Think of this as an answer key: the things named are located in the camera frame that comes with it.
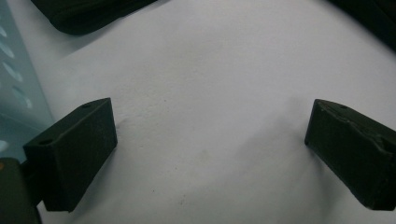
screw hole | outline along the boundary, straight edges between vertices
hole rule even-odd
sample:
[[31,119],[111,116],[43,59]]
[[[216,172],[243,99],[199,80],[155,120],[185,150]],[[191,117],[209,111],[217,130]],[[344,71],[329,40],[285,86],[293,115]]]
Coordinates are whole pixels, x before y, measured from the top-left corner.
[[0,152],[6,151],[9,146],[9,143],[3,140],[0,140]]
[[0,49],[10,58],[15,58],[15,54],[12,49],[5,43],[0,41]]
[[12,66],[10,63],[3,62],[4,68],[8,71],[9,75],[15,78],[15,80],[22,82],[23,77],[20,72],[15,69],[14,66]]
[[47,140],[43,140],[43,141],[39,142],[38,144],[44,146],[44,145],[48,145],[51,142],[53,142],[52,139],[47,139]]
[[17,87],[12,87],[12,93],[14,94],[15,98],[20,102],[21,105],[31,109],[33,107],[32,101],[27,98],[26,94],[18,89]]
[[3,26],[0,25],[0,35],[2,35],[3,37],[7,37],[7,32],[6,30],[3,28]]

rectangular block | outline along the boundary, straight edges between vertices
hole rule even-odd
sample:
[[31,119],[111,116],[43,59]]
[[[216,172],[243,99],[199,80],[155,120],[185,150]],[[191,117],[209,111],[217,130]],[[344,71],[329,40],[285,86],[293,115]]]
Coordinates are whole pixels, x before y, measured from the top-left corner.
[[24,146],[49,211],[73,211],[117,145],[109,98],[78,107]]
[[395,208],[396,132],[347,106],[316,100],[305,144],[364,206]]

white surface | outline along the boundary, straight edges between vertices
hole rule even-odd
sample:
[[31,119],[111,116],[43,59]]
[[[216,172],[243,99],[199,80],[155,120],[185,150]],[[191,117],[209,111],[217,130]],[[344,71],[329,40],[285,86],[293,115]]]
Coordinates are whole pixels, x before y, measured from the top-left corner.
[[16,21],[60,119],[111,97],[118,149],[44,223],[394,223],[304,146],[314,99],[396,129],[396,57],[323,1],[171,0],[91,35]]

white fabric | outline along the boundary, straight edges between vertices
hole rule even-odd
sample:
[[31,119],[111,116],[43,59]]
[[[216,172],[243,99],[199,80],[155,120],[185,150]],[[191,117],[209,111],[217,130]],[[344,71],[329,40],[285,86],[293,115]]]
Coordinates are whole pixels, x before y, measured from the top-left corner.
[[304,145],[314,99],[396,129],[396,55],[325,1],[160,1],[85,36],[9,1],[56,119],[111,97],[119,145],[44,223],[394,223]]

white tablecloth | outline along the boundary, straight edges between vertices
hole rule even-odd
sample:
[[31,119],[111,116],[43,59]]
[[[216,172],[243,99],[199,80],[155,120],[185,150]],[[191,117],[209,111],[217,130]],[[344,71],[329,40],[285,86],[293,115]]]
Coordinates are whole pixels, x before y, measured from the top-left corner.
[[160,1],[85,36],[9,4],[54,117],[111,97],[119,136],[44,223],[396,221],[304,145],[316,98],[396,129],[396,55],[325,1]]

